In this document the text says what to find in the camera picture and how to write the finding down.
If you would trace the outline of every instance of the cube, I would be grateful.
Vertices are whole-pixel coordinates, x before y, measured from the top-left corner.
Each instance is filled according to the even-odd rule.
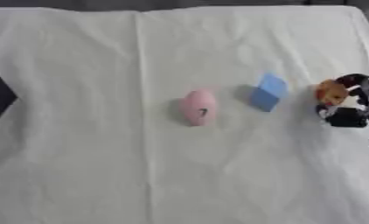
[[[272,73],[266,73],[251,94],[250,103],[263,111],[270,112],[287,92],[287,84],[284,80]]]

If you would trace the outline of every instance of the pink ball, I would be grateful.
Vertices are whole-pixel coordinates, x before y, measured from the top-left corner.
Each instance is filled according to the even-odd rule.
[[[200,89],[190,92],[181,101],[181,109],[192,125],[201,126],[216,116],[217,103],[210,91]]]

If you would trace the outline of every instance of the dark background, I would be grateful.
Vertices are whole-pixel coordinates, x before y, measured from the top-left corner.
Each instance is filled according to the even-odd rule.
[[[369,2],[369,0],[0,0],[0,7],[51,7],[72,11],[153,11],[204,5],[357,4],[355,1]]]

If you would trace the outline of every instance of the white tablecloth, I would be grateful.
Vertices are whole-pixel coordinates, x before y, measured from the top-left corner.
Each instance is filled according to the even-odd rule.
[[[247,104],[272,72],[289,95]],[[369,224],[369,127],[331,128],[310,85],[369,74],[348,7],[0,9],[0,224]],[[209,88],[218,117],[178,99]]]

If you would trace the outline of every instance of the black marking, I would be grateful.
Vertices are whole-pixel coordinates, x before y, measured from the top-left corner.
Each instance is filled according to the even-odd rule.
[[[207,108],[201,108],[199,111],[201,112],[201,116],[206,116]]]

